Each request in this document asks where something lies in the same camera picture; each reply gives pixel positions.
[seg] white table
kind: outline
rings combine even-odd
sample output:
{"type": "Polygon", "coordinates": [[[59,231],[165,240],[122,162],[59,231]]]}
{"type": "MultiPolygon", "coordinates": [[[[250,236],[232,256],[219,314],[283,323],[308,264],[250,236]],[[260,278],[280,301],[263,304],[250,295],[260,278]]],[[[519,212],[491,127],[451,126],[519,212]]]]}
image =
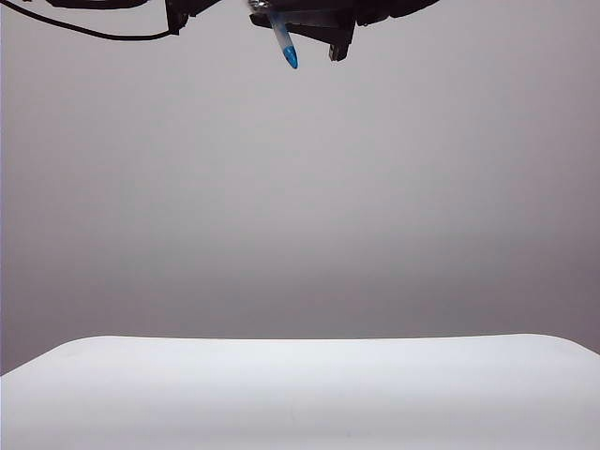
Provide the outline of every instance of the white table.
{"type": "Polygon", "coordinates": [[[90,337],[2,400],[4,450],[600,449],[600,355],[537,335],[90,337]]]}

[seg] blue cap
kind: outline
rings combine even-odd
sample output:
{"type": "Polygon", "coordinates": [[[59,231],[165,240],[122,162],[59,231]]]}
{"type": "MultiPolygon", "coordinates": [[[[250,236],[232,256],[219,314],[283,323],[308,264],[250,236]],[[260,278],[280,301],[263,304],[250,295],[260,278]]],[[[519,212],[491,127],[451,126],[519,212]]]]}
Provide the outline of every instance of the blue cap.
{"type": "Polygon", "coordinates": [[[296,56],[296,49],[293,45],[283,49],[283,55],[285,56],[285,59],[288,60],[288,63],[290,63],[290,66],[298,68],[298,56],[296,56]]]}

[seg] black wire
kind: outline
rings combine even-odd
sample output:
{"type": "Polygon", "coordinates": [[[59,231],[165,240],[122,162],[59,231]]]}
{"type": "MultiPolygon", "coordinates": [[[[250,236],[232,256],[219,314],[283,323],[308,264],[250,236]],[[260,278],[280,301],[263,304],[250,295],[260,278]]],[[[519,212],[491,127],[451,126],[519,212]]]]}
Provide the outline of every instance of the black wire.
{"type": "Polygon", "coordinates": [[[171,34],[171,31],[163,31],[162,33],[157,33],[155,35],[142,35],[142,36],[122,36],[122,35],[108,35],[106,33],[100,33],[99,31],[90,30],[87,28],[83,28],[82,26],[73,25],[72,23],[60,22],[55,19],[51,19],[49,17],[40,16],[29,9],[25,9],[24,7],[20,7],[15,5],[14,3],[9,2],[8,0],[0,0],[0,3],[5,7],[13,9],[21,14],[24,14],[27,17],[31,17],[32,19],[36,19],[41,22],[49,23],[50,25],[59,26],[61,28],[66,28],[67,30],[77,31],[78,33],[84,33],[85,35],[94,36],[96,38],[103,38],[109,40],[154,40],[165,38],[171,34]]]}

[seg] gray backdrop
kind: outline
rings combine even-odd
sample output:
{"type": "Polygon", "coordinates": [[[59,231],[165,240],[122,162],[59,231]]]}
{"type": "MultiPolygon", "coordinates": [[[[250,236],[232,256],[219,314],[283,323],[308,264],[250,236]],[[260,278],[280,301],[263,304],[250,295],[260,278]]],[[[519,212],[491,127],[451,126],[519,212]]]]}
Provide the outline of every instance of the gray backdrop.
{"type": "Polygon", "coordinates": [[[104,334],[600,351],[600,3],[442,0],[295,72],[247,14],[4,11],[4,371],[104,334]]]}

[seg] pen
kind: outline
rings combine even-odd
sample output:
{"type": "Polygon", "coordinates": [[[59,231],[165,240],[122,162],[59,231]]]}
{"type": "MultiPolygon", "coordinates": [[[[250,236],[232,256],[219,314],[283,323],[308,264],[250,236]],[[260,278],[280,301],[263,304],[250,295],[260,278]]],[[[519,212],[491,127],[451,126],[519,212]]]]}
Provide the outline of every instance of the pen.
{"type": "Polygon", "coordinates": [[[275,37],[279,43],[279,47],[283,52],[283,56],[288,60],[290,66],[298,68],[298,56],[296,55],[296,49],[293,46],[292,38],[290,33],[285,26],[285,23],[281,20],[281,16],[276,11],[270,11],[267,13],[271,27],[275,32],[275,37]]]}

